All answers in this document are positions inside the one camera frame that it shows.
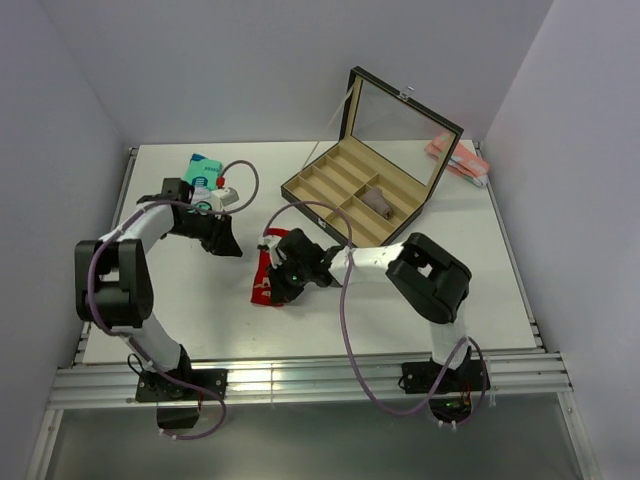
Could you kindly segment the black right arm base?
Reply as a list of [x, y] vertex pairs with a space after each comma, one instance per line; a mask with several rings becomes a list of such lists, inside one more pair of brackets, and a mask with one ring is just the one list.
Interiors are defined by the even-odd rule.
[[[433, 361], [401, 364], [398, 386], [405, 394], [427, 394], [441, 368]], [[481, 360], [466, 360], [455, 370], [447, 369], [429, 400], [430, 413], [448, 426], [467, 421], [489, 394], [491, 387], [486, 365]]]

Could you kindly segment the red sock with white print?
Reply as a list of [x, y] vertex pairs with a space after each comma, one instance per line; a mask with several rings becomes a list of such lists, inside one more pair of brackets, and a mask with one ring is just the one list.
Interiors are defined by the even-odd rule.
[[253, 281], [250, 302], [258, 306], [282, 307], [282, 304], [274, 303], [271, 300], [271, 284], [267, 273], [267, 268], [271, 264], [270, 255], [261, 248], [258, 250], [258, 267]]

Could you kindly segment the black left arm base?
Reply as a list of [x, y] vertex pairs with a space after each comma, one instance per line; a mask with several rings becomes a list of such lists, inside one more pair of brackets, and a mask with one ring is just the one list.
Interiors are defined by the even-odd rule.
[[[226, 369], [196, 369], [190, 383], [224, 398], [227, 386]], [[199, 420], [203, 392], [192, 387], [176, 385], [158, 373], [142, 372], [135, 394], [135, 402], [156, 405], [156, 421], [164, 430], [188, 430]]]

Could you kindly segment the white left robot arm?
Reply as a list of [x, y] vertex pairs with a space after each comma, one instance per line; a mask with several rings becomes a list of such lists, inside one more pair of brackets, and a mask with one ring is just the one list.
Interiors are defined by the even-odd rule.
[[145, 195], [127, 220], [74, 250], [76, 312], [117, 337], [140, 360], [143, 372], [159, 377], [159, 388], [183, 399], [195, 386], [185, 348], [157, 320], [147, 253], [168, 235], [197, 240], [221, 257], [240, 257], [232, 218], [224, 211], [239, 201], [231, 187], [209, 191], [179, 178], [163, 181], [161, 192]]

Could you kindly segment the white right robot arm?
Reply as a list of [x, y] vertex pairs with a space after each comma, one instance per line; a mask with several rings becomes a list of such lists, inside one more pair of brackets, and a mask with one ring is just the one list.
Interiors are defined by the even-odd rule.
[[387, 246], [324, 250], [296, 228], [284, 236], [262, 237], [258, 248], [269, 256], [266, 272], [275, 304], [293, 302], [309, 284], [320, 288], [393, 285], [429, 322], [435, 383], [452, 390], [466, 379], [470, 341], [458, 309], [469, 294], [472, 274], [426, 235], [413, 233], [406, 241]]

